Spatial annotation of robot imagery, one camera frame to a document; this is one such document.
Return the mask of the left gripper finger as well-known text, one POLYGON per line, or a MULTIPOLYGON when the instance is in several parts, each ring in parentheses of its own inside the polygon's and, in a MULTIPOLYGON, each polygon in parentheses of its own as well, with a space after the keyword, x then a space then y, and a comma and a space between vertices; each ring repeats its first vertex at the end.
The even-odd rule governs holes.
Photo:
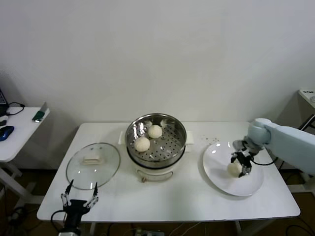
POLYGON ((66 188, 64 193, 61 193, 61 199, 62 199, 62 203, 64 207, 68 207, 71 205, 70 199, 69 199, 69 193, 71 191, 72 185, 73 185, 73 181, 72 180, 70 182, 70 184, 68 185, 68 187, 66 188))
POLYGON ((94 187, 94 191, 93 191, 93 195, 91 197, 90 200, 88 200, 85 204, 84 204, 84 207, 86 208, 92 208, 97 202, 98 202, 98 187, 97 187, 97 182, 95 184, 95 187, 94 187))

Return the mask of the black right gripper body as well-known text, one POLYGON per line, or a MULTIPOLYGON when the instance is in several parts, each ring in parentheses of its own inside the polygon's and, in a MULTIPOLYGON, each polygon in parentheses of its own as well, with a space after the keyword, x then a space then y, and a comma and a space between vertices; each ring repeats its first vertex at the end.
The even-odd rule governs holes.
POLYGON ((241 165, 245 167, 251 167, 251 161, 253 160, 253 153, 250 152, 248 149, 243 148, 236 151, 237 159, 241 165))

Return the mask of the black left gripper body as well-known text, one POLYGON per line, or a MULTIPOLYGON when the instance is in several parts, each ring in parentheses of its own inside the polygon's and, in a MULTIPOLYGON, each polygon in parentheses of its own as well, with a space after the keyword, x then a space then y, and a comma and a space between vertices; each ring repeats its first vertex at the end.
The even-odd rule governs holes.
POLYGON ((66 213, 64 226, 66 228, 77 228, 81 223, 82 216, 90 211, 85 200, 70 200, 71 205, 63 207, 66 213))

